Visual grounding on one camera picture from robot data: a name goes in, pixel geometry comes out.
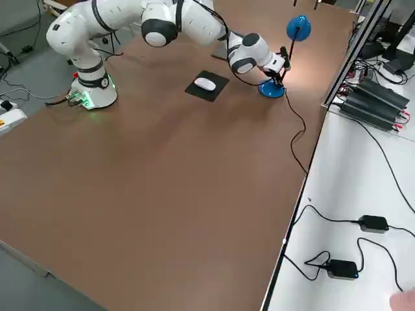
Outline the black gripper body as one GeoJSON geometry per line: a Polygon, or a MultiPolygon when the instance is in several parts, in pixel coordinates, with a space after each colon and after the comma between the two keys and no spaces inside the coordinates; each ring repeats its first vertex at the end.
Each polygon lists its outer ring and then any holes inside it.
{"type": "Polygon", "coordinates": [[[266,63],[266,75],[272,78],[283,78],[285,73],[291,69],[289,53],[285,46],[279,52],[267,49],[268,61],[266,63]]]}

